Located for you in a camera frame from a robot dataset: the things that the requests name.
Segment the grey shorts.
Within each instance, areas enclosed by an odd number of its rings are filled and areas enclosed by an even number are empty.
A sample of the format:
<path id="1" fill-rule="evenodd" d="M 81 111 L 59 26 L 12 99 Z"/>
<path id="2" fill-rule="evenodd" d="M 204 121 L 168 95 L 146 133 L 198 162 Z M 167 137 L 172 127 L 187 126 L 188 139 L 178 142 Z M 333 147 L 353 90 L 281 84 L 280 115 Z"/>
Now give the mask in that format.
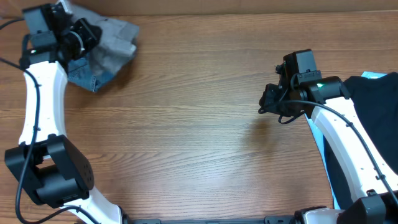
<path id="1" fill-rule="evenodd" d="M 72 21 L 86 18 L 91 25 L 99 26 L 102 35 L 99 44 L 88 52 L 90 60 L 117 74 L 135 57 L 136 37 L 139 27 L 130 22 L 102 16 L 84 7 L 72 4 Z"/>

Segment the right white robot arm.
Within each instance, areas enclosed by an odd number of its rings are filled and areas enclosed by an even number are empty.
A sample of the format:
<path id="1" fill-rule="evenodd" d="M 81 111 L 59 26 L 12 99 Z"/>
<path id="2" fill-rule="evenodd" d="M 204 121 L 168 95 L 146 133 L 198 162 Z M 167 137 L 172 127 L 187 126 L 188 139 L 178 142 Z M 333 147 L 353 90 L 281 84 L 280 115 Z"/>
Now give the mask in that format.
<path id="1" fill-rule="evenodd" d="M 292 223 L 397 223 L 397 174 L 363 128 L 349 91 L 338 77 L 303 82 L 296 89 L 268 84 L 259 113 L 307 114 L 329 143 L 353 204 L 346 210 L 307 208 Z"/>

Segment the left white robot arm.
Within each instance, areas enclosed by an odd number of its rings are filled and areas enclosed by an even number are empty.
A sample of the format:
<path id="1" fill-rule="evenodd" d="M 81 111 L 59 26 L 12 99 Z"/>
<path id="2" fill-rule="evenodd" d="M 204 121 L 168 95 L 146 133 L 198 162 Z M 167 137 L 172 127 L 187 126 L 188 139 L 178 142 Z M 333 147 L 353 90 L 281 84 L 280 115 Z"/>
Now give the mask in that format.
<path id="1" fill-rule="evenodd" d="M 94 48 L 101 29 L 85 19 L 28 19 L 31 49 L 22 53 L 27 87 L 19 145 L 5 152 L 8 169 L 37 205 L 72 212 L 86 223 L 127 223 L 123 210 L 95 187 L 88 159 L 67 138 L 64 95 L 67 64 Z"/>

